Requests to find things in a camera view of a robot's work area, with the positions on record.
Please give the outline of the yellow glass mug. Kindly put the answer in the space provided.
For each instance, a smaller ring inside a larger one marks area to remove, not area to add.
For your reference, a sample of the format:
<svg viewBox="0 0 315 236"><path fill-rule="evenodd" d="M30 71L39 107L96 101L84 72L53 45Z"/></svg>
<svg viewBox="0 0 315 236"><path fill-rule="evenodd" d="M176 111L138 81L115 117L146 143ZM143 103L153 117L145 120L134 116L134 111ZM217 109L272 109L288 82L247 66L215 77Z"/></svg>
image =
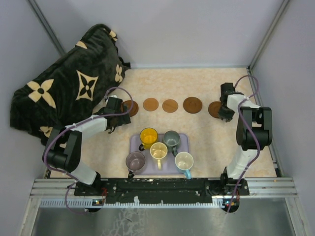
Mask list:
<svg viewBox="0 0 315 236"><path fill-rule="evenodd" d="M153 128L145 128L140 132L140 146L139 150L144 151L147 149L150 149L151 146L158 141L158 133L155 129Z"/></svg>

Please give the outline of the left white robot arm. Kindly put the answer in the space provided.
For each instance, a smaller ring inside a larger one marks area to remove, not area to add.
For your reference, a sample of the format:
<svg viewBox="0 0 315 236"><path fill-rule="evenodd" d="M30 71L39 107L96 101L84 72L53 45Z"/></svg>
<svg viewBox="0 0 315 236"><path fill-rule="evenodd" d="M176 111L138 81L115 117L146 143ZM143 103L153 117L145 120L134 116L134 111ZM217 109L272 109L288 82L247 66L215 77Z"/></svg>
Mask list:
<svg viewBox="0 0 315 236"><path fill-rule="evenodd" d="M55 126L47 141L42 157L44 164L53 171L65 173L77 182L85 184L92 195L102 191L99 174L81 160L82 142L93 135L131 123L127 106L123 100L110 96L106 106L97 114L78 124Z"/></svg>

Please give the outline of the light brown coaster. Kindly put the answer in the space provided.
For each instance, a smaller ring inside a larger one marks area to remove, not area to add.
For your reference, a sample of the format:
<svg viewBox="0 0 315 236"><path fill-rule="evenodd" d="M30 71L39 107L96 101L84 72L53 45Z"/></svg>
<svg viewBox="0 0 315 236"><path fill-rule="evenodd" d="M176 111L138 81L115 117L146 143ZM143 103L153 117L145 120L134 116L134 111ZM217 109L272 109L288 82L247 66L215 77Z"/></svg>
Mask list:
<svg viewBox="0 0 315 236"><path fill-rule="evenodd" d="M143 108L146 111L152 112L159 107L159 102L155 98L147 98L143 102Z"/></svg>
<svg viewBox="0 0 315 236"><path fill-rule="evenodd" d="M167 99L163 102L162 108L167 113L173 113L178 110L178 103L174 99Z"/></svg>

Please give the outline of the dark brown coaster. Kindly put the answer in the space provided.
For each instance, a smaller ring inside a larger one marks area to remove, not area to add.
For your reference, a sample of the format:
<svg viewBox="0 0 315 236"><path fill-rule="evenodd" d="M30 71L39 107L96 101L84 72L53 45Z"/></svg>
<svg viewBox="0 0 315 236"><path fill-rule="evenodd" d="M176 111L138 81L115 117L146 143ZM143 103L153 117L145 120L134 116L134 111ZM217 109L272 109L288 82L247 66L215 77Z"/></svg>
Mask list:
<svg viewBox="0 0 315 236"><path fill-rule="evenodd" d="M131 111L129 112L130 117L135 116L139 111L138 104L135 101L127 100L123 102L123 105L126 106L127 109L131 108Z"/></svg>
<svg viewBox="0 0 315 236"><path fill-rule="evenodd" d="M209 104L208 113L214 118L219 118L220 108L221 108L221 103L219 101L214 101Z"/></svg>
<svg viewBox="0 0 315 236"><path fill-rule="evenodd" d="M199 113L202 109L202 102L197 97L188 97L183 102L183 108L190 114Z"/></svg>

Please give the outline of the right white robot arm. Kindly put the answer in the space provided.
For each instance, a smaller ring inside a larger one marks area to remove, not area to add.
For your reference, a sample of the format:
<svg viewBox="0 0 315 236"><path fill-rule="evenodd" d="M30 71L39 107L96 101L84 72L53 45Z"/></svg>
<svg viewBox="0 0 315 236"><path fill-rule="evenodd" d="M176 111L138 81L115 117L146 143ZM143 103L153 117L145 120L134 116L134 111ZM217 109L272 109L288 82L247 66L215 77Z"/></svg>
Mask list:
<svg viewBox="0 0 315 236"><path fill-rule="evenodd" d="M250 101L237 92L233 83L220 86L220 109L218 116L226 122L238 114L236 142L238 148L230 164L221 174L220 190L232 194L245 172L259 157L260 152L272 142L272 110Z"/></svg>

